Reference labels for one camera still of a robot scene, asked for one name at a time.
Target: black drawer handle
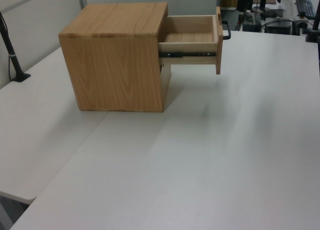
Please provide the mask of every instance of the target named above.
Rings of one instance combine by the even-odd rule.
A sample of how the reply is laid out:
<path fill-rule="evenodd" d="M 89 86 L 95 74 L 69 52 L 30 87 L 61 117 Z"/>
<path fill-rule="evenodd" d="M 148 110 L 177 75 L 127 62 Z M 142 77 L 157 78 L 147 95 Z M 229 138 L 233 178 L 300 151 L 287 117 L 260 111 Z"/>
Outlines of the black drawer handle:
<path fill-rule="evenodd" d="M 228 35 L 227 36 L 223 36 L 223 40 L 231 39 L 231 31 L 230 31 L 230 27 L 229 27 L 228 21 L 221 21 L 221 22 L 222 22 L 222 24 L 225 24 L 226 27 L 228 28 Z"/>

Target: black stand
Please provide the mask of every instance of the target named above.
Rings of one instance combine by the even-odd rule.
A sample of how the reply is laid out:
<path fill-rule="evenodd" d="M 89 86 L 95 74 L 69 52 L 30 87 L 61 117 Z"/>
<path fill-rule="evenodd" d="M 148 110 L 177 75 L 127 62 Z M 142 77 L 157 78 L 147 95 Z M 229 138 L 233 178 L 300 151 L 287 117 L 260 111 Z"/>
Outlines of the black stand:
<path fill-rule="evenodd" d="M 318 36 L 320 36 L 320 32 L 318 30 L 320 23 L 320 0 L 318 3 L 318 8 L 315 13 L 314 23 L 312 29 L 308 29 L 307 36 L 305 37 L 305 41 L 308 43 L 317 43 Z"/>
<path fill-rule="evenodd" d="M 1 32 L 1 36 L 2 36 L 2 39 L 4 41 L 4 44 L 6 46 L 6 49 L 8 51 L 9 57 L 11 59 L 11 62 L 12 62 L 13 66 L 14 66 L 14 69 L 15 69 L 15 78 L 13 78 L 12 81 L 21 83 L 24 80 L 26 80 L 27 78 L 29 78 L 31 75 L 27 74 L 27 73 L 24 73 L 21 70 L 18 58 L 16 56 L 14 47 L 11 44 L 11 41 L 10 41 L 10 38 L 9 38 L 9 34 L 8 34 L 7 29 L 6 29 L 4 18 L 2 16 L 1 12 L 0 12 L 0 32 Z"/>

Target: white table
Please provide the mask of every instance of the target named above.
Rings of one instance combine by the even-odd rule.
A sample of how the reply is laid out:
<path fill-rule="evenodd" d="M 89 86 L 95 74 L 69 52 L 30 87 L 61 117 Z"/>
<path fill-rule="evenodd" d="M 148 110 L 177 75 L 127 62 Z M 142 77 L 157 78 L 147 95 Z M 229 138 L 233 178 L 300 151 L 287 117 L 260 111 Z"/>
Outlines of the white table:
<path fill-rule="evenodd" d="M 0 90 L 0 196 L 26 204 L 106 116 L 81 112 L 61 49 Z"/>
<path fill-rule="evenodd" d="M 283 11 L 283 17 L 293 20 L 298 16 L 298 9 L 297 6 L 295 5 L 296 0 L 281 0 L 283 5 L 285 6 L 285 11 Z M 319 0 L 311 0 L 313 8 L 315 11 L 317 11 L 317 7 L 319 4 Z"/>
<path fill-rule="evenodd" d="M 164 113 L 110 112 L 12 230 L 318 229 L 319 147 L 317 45 L 233 32 L 221 75 L 173 66 Z"/>

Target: drawer handle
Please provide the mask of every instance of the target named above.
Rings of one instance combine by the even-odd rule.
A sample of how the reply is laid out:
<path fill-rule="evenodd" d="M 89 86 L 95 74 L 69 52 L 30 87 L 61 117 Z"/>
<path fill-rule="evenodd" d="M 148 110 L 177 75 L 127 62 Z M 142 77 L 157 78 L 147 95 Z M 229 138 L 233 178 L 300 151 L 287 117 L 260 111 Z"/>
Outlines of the drawer handle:
<path fill-rule="evenodd" d="M 160 51 L 159 58 L 183 58 L 183 57 L 215 57 L 216 52 L 182 52 L 182 51 Z"/>
<path fill-rule="evenodd" d="M 222 21 L 222 24 L 225 24 L 226 27 L 228 28 L 228 36 L 223 36 L 223 40 L 231 39 L 231 31 L 230 31 L 230 27 L 229 27 L 228 21 Z"/>

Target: white desk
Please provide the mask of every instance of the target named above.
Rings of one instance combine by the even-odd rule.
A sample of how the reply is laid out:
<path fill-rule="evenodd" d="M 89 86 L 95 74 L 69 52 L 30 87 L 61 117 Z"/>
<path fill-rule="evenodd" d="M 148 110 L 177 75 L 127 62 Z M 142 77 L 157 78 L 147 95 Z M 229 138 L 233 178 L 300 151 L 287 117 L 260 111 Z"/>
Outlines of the white desk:
<path fill-rule="evenodd" d="M 285 11 L 283 11 L 283 17 L 293 20 L 298 16 L 298 9 L 297 6 L 295 5 L 296 0 L 281 0 L 283 5 L 285 6 Z M 313 8 L 315 11 L 317 11 L 317 7 L 319 4 L 319 0 L 311 0 Z"/>
<path fill-rule="evenodd" d="M 12 230 L 318 229 L 319 147 L 317 45 L 233 32 L 221 75 L 173 66 L 164 113 L 110 112 Z"/>
<path fill-rule="evenodd" d="M 30 204 L 106 112 L 81 112 L 61 49 L 0 90 L 0 196 Z"/>

